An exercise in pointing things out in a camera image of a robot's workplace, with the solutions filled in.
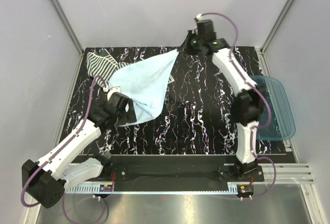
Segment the light blue towel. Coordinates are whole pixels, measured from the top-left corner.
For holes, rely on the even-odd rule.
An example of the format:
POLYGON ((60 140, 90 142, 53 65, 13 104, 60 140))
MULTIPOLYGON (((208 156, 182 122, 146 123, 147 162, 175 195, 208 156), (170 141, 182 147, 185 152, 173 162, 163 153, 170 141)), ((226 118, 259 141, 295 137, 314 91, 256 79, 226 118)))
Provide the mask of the light blue towel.
POLYGON ((171 50, 124 66, 108 81, 110 88, 120 87, 132 99, 136 121, 122 126, 145 123, 157 118, 163 109, 167 85, 179 52, 171 50))

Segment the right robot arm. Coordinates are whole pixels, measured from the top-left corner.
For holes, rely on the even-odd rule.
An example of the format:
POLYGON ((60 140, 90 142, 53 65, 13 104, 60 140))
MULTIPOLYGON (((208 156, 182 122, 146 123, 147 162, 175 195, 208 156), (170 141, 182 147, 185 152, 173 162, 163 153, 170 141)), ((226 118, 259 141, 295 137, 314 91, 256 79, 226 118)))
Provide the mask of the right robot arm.
POLYGON ((235 95, 230 114, 237 126, 237 161, 229 169, 228 176, 245 181, 257 169, 255 153, 256 133, 265 101, 265 88, 259 87, 236 60, 233 49, 223 38, 217 38, 211 19, 195 20, 196 27, 189 30, 179 47, 189 55, 208 56, 222 72, 235 95))

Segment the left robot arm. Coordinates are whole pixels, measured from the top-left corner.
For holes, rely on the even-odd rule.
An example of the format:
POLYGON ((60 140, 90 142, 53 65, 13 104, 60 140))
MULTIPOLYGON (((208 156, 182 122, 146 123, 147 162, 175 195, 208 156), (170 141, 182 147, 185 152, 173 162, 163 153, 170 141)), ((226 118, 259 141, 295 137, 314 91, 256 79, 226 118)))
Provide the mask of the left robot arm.
POLYGON ((21 203, 25 207, 33 204, 25 202, 28 193, 44 208, 49 209, 60 201, 72 187, 93 178, 101 181, 111 176, 109 158, 96 155, 84 162, 71 166, 71 162, 90 143, 112 127, 136 122, 133 100, 128 96, 113 92, 101 106, 88 107, 88 116, 48 154, 36 162, 28 159, 22 165, 21 203))

